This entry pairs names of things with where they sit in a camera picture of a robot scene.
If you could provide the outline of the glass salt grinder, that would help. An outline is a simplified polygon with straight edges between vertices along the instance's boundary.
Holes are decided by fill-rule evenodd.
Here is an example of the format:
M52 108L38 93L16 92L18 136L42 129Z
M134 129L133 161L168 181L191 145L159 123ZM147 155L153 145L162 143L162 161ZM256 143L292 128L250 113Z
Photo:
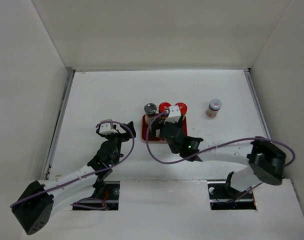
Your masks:
M143 109L145 112L145 116L144 116L145 123L147 125L149 125L151 122L151 119L154 118L157 113L157 106L154 103L150 102L150 103L147 103Z

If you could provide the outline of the short red-lid chili jar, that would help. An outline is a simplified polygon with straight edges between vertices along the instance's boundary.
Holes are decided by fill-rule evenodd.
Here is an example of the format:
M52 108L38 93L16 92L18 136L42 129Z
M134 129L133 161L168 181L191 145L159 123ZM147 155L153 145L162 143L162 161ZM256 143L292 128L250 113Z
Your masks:
M171 104L169 102L162 102L162 103L159 104L159 106L158 106L159 114L162 114L162 113L165 112L165 114L163 114L159 117L158 121L160 123L163 123L165 121L165 119L169 116L168 110L169 110L170 106L171 106Z

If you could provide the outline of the tall red-lid sauce jar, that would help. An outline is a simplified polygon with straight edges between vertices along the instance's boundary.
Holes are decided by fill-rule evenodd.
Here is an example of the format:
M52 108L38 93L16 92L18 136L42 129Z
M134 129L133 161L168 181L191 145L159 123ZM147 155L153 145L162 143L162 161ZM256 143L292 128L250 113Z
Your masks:
M185 115L186 115L186 113L188 111L188 106L185 103L183 103L183 102L178 102L175 105L179 107L181 115L183 117L185 117Z

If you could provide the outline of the white-lid jar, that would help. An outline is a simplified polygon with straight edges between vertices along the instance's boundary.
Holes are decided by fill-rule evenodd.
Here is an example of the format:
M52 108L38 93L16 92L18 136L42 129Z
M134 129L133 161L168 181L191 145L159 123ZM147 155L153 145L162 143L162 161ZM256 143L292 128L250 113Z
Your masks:
M207 107L206 115L210 118L215 118L222 107L222 102L219 99L212 99Z

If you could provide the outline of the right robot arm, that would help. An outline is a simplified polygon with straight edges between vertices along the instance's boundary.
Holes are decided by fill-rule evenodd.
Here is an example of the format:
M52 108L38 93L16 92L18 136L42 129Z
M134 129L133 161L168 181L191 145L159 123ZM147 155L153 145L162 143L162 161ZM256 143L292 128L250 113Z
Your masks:
M223 190L230 198L235 198L240 193L261 183L272 186L282 184L287 156L264 137L233 140L232 144L250 141L252 146L250 153L242 156L239 153L217 153L218 148L226 147L229 143L211 146L209 150L202 152L199 147L203 139L187 136L173 123L166 123L160 130L160 136L165 139L171 152L178 154L185 161L218 161L245 166L240 171L232 170L226 178Z

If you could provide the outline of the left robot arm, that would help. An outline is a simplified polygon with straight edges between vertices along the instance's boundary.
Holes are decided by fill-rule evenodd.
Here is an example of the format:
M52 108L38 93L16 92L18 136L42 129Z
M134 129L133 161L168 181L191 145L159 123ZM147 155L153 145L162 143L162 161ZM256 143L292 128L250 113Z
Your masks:
M41 230L61 209L104 195L104 179L129 157L121 153L121 147L125 142L135 141L136 131L133 121L120 123L108 119L96 125L96 133L105 141L87 164L53 181L33 181L10 206L28 236Z

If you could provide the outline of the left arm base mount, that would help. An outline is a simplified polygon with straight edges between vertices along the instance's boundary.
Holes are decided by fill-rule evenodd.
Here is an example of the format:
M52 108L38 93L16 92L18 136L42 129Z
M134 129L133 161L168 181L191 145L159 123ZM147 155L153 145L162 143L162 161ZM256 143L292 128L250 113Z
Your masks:
M100 181L90 197L72 204L73 211L117 211L119 209L120 181Z

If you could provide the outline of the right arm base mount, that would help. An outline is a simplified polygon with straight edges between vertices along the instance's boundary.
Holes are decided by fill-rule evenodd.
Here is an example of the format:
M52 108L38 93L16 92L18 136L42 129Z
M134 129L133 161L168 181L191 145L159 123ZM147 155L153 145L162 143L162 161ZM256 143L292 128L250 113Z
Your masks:
M231 187L231 179L234 172L230 172L223 181L210 181L207 183L210 209L213 211L223 210L256 210L254 195L252 192L245 194Z

